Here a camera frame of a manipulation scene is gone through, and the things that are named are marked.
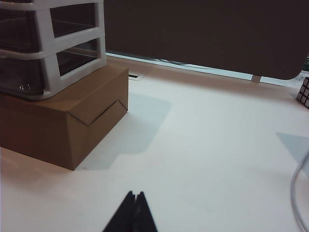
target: box flap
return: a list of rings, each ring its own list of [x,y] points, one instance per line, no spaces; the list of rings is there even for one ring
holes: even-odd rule
[[[111,75],[96,71],[91,76],[91,83],[88,83],[87,79],[82,81],[80,84],[83,84],[83,87],[89,84],[96,86],[96,89],[68,110],[72,116],[88,126],[115,102],[127,109],[128,70],[121,69],[121,73],[113,74],[113,78],[109,78],[108,82],[105,81],[107,76]]]

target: cable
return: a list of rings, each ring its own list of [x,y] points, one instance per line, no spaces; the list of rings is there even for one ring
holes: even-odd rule
[[[188,63],[181,63],[181,62],[170,61],[170,60],[166,60],[166,59],[158,59],[158,60],[161,61],[161,62],[164,62],[164,63],[176,64],[176,65],[180,65],[180,66],[188,67],[188,68],[194,68],[194,69],[211,69],[211,68],[202,67],[202,66],[195,67],[194,65],[190,65],[190,64],[188,64]]]
[[[299,227],[302,229],[302,231],[305,231],[305,232],[309,232],[309,229],[306,226],[306,224],[305,224],[305,222],[304,222],[304,220],[303,220],[303,218],[300,214],[300,211],[299,211],[299,208],[298,208],[298,205],[297,205],[297,202],[296,202],[295,183],[296,183],[297,176],[298,176],[300,170],[302,169],[302,167],[304,166],[304,164],[306,163],[308,157],[309,157],[309,153],[307,155],[305,155],[305,157],[302,159],[302,161],[298,165],[297,169],[295,170],[295,172],[293,174],[293,178],[292,178],[292,181],[291,181],[291,204],[292,204],[292,209],[293,209],[293,212],[294,212],[294,217],[295,217]]]

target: cardboard box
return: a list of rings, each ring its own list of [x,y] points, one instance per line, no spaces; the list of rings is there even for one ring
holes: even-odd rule
[[[128,70],[110,65],[46,100],[0,94],[0,146],[74,170],[127,109]]]

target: black object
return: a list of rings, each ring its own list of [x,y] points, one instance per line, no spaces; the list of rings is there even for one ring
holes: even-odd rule
[[[55,37],[96,26],[94,3],[52,8],[50,15]]]
[[[25,53],[39,51],[34,11],[0,9],[0,49]]]
[[[106,50],[292,79],[309,52],[308,9],[308,0],[105,0]]]
[[[144,193],[130,191],[103,232],[157,232]]]

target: white cable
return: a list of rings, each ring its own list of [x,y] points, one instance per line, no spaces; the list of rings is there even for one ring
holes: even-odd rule
[[[309,229],[306,226],[306,224],[305,224],[305,222],[304,222],[304,220],[303,220],[303,218],[302,218],[302,216],[300,214],[300,211],[299,211],[299,208],[298,208],[298,205],[297,205],[297,202],[296,202],[295,182],[296,182],[296,179],[297,179],[297,176],[298,176],[300,170],[302,169],[302,167],[306,163],[308,157],[309,157],[309,153],[307,155],[305,155],[305,157],[302,159],[302,161],[298,165],[297,169],[294,172],[292,181],[291,181],[291,204],[292,204],[292,209],[293,209],[294,216],[295,216],[295,219],[296,219],[299,227],[302,229],[302,231],[305,231],[305,232],[309,232]]]

